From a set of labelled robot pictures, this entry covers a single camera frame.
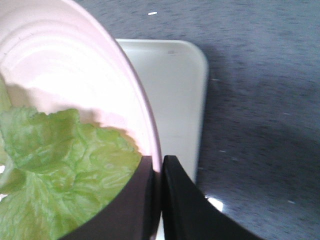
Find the lettuce leaf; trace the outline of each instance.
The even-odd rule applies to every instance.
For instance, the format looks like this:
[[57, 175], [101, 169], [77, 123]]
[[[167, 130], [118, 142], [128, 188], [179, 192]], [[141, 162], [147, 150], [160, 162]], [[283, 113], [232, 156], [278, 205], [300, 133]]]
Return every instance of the lettuce leaf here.
[[69, 233], [117, 196], [141, 159], [118, 131], [80, 123], [75, 109], [12, 107], [0, 114], [0, 133], [2, 240]]

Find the countertop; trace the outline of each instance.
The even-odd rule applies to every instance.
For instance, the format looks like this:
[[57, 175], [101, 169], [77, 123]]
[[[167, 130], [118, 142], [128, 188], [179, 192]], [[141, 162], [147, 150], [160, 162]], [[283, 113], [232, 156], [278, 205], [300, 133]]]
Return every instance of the countertop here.
[[211, 72], [197, 186], [267, 240], [319, 239], [320, 1], [77, 2], [115, 38], [197, 45]]

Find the white bowl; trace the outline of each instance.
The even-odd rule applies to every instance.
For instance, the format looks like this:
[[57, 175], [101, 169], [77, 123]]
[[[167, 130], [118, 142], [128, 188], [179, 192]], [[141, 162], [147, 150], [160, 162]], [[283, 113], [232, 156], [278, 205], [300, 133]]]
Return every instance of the white bowl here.
[[146, 93], [118, 43], [81, 6], [0, 0], [0, 74], [14, 106], [76, 108], [83, 122], [124, 131], [152, 157], [159, 198], [162, 158]]

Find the white tray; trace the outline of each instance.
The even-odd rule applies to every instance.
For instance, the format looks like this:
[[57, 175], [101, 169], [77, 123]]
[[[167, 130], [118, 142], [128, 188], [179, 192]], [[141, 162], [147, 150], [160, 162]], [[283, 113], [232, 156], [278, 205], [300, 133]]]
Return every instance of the white tray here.
[[208, 79], [208, 62], [181, 40], [117, 39], [150, 101], [162, 155], [176, 155], [195, 181]]

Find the green lettuce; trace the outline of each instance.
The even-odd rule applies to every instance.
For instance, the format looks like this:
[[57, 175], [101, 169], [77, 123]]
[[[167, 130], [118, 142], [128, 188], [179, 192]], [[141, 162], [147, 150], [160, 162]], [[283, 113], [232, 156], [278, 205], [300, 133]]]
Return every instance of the green lettuce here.
[[46, 115], [3, 103], [1, 240], [62, 237], [110, 203], [140, 162], [118, 131], [80, 123], [76, 109]]

